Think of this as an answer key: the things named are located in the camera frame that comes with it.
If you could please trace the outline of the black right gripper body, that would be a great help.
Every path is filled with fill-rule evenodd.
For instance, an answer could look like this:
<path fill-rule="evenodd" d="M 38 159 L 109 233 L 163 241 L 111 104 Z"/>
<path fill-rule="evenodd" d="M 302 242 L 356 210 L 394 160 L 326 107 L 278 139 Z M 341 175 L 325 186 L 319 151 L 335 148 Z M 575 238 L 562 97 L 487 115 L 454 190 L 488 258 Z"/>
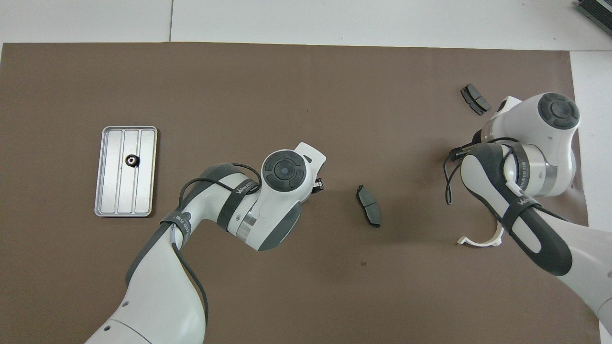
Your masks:
<path fill-rule="evenodd" d="M 460 161 L 463 159 L 463 157 L 466 156 L 466 154 L 468 153 L 468 151 L 470 150 L 470 148 L 472 148 L 472 146 L 481 143 L 482 142 L 482 137 L 481 137 L 481 132 L 482 130 L 478 130 L 474 136 L 472 137 L 472 141 L 470 143 L 467 143 L 463 146 L 460 147 L 456 147 L 453 148 L 450 152 L 449 152 L 449 157 L 451 161 Z"/>

